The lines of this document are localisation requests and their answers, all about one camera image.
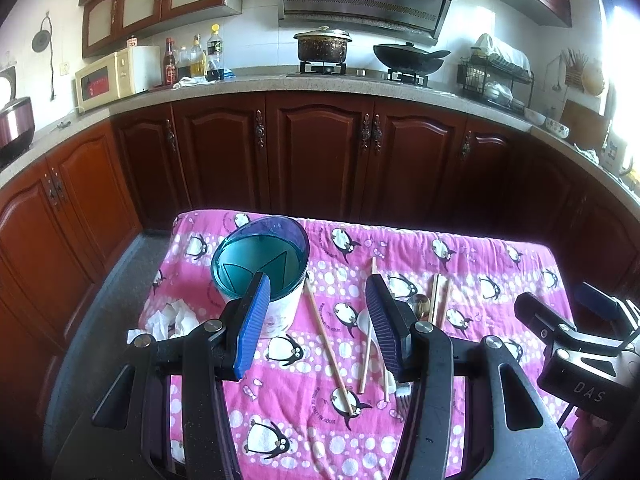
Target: penguin print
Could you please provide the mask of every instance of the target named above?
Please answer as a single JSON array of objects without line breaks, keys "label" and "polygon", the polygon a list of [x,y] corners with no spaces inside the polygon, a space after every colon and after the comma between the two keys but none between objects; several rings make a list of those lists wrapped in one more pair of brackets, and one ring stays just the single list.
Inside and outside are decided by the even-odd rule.
[{"label": "penguin print", "polygon": [[386,280],[389,284],[389,290],[396,300],[407,301],[410,297],[418,294],[418,288],[402,274],[398,274],[397,277],[387,275]]},{"label": "penguin print", "polygon": [[279,361],[282,366],[289,366],[300,361],[304,355],[302,346],[289,335],[276,336],[270,339],[265,357],[271,361]]},{"label": "penguin print", "polygon": [[156,293],[156,290],[158,289],[158,287],[160,286],[160,284],[162,282],[164,282],[164,280],[166,280],[164,274],[162,274],[162,269],[158,269],[158,272],[156,272],[156,276],[153,280],[153,283],[151,284],[151,286],[153,287],[154,290],[154,294]]},{"label": "penguin print", "polygon": [[522,261],[520,257],[522,256],[522,253],[519,253],[515,248],[507,245],[507,254],[509,255],[511,261],[516,264],[516,267],[520,269],[520,262]]},{"label": "penguin print", "polygon": [[349,303],[336,303],[334,305],[334,314],[335,317],[338,318],[338,321],[347,327],[349,334],[353,337],[353,327],[356,326],[358,313]]},{"label": "penguin print", "polygon": [[545,280],[546,288],[556,288],[558,286],[558,276],[549,269],[542,271],[542,278]]},{"label": "penguin print", "polygon": [[351,431],[351,427],[349,426],[351,419],[359,416],[364,408],[370,408],[371,406],[370,404],[360,402],[358,396],[351,390],[347,390],[347,401],[353,408],[353,415],[349,415],[349,409],[344,404],[344,398],[340,388],[336,388],[331,392],[331,404],[334,407],[334,410],[344,418],[344,423],[346,424],[347,429]]},{"label": "penguin print", "polygon": [[447,321],[453,328],[457,328],[460,332],[465,333],[465,330],[469,328],[469,321],[473,321],[470,317],[464,317],[459,310],[450,308],[447,310]]},{"label": "penguin print", "polygon": [[187,246],[185,254],[187,254],[187,256],[191,256],[191,260],[193,262],[197,262],[201,257],[207,254],[208,249],[209,247],[204,241],[202,235],[191,235],[191,240],[189,240],[189,245]]},{"label": "penguin print", "polygon": [[451,259],[451,255],[456,254],[456,251],[449,249],[446,243],[437,238],[431,242],[431,250],[433,250],[433,253],[442,262],[445,269],[447,269],[447,262]]},{"label": "penguin print", "polygon": [[276,458],[278,455],[286,453],[289,450],[289,439],[282,434],[273,422],[270,426],[265,426],[259,422],[251,421],[251,429],[244,444],[244,452],[260,453],[267,455],[263,457]]},{"label": "penguin print", "polygon": [[522,346],[516,343],[513,339],[509,339],[508,341],[505,341],[504,345],[507,347],[507,350],[511,352],[511,355],[513,356],[513,358],[516,359],[517,362],[520,362],[520,359],[522,359],[522,356],[524,355],[524,350],[522,349]]},{"label": "penguin print", "polygon": [[485,300],[497,300],[500,296],[500,287],[488,276],[480,274],[478,276],[480,280],[480,294]]},{"label": "penguin print", "polygon": [[334,242],[335,247],[342,253],[344,261],[347,263],[349,263],[347,254],[353,253],[353,250],[360,245],[360,242],[351,240],[349,233],[340,228],[335,228],[331,231],[331,240]]}]

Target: cloth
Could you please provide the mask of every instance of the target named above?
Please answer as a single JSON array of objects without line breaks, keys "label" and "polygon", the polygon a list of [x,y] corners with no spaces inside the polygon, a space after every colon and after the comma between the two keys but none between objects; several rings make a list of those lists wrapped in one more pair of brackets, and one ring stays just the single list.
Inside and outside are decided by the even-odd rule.
[{"label": "cloth", "polygon": [[[180,215],[139,327],[177,300],[183,300],[199,322],[219,316],[224,301],[211,280],[212,254],[238,225],[259,216],[225,210]],[[365,393],[357,393],[366,335],[357,328],[355,317],[366,306],[364,283],[372,256],[399,299],[416,292],[429,296],[436,272],[450,279],[444,332],[470,340],[500,336],[534,385],[542,370],[543,345],[515,318],[515,298],[528,290],[571,319],[558,267],[546,247],[342,222],[299,222],[309,237],[308,272],[322,323],[356,410],[350,418],[342,405],[303,294],[287,335],[261,339],[245,378],[225,383],[229,421],[245,478],[388,478],[404,420],[394,396],[390,402],[383,399],[382,362],[373,346]],[[180,377],[172,378],[170,434],[174,457],[184,459],[180,387]],[[456,378],[454,388],[449,475],[460,470],[464,444],[462,379]],[[566,404],[540,393],[549,413],[559,418]]]}]

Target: metal bolt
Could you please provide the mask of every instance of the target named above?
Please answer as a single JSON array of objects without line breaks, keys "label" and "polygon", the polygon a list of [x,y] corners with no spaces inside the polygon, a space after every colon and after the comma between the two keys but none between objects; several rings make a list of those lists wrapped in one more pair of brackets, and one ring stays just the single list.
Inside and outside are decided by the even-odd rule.
[{"label": "metal bolt", "polygon": [[433,331],[433,325],[428,321],[418,321],[415,324],[415,329],[420,333],[428,334]]},{"label": "metal bolt", "polygon": [[500,348],[502,346],[502,339],[498,336],[490,335],[484,340],[484,344],[489,348]]},{"label": "metal bolt", "polygon": [[219,332],[222,330],[222,321],[219,319],[209,319],[204,322],[204,330],[207,332]]},{"label": "metal bolt", "polygon": [[146,348],[151,344],[151,336],[149,334],[140,334],[133,340],[133,344],[137,348]]}]

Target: pot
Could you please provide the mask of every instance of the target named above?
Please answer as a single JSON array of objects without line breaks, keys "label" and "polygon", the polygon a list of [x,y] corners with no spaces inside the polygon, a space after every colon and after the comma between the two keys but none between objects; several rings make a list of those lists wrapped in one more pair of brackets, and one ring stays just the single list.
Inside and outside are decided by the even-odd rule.
[{"label": "pot", "polygon": [[13,162],[29,148],[34,132],[31,98],[9,101],[0,110],[0,168]]},{"label": "pot", "polygon": [[373,52],[380,63],[391,70],[415,75],[433,74],[444,63],[443,58],[451,54],[449,50],[427,52],[409,42],[406,45],[392,43],[374,45]]},{"label": "pot", "polygon": [[344,63],[347,59],[348,32],[339,28],[320,27],[309,32],[300,32],[293,37],[298,40],[298,59],[322,63]]}]

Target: crumpled paper towel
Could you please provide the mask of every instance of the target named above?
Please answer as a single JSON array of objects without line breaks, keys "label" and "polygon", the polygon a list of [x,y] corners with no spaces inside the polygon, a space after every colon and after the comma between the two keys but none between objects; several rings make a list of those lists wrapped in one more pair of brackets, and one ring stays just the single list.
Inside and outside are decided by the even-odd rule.
[{"label": "crumpled paper towel", "polygon": [[139,328],[127,332],[127,344],[140,334],[151,334],[156,341],[164,341],[171,337],[187,335],[200,322],[193,310],[184,300],[167,303],[164,309],[153,314],[147,321],[144,330]]}]

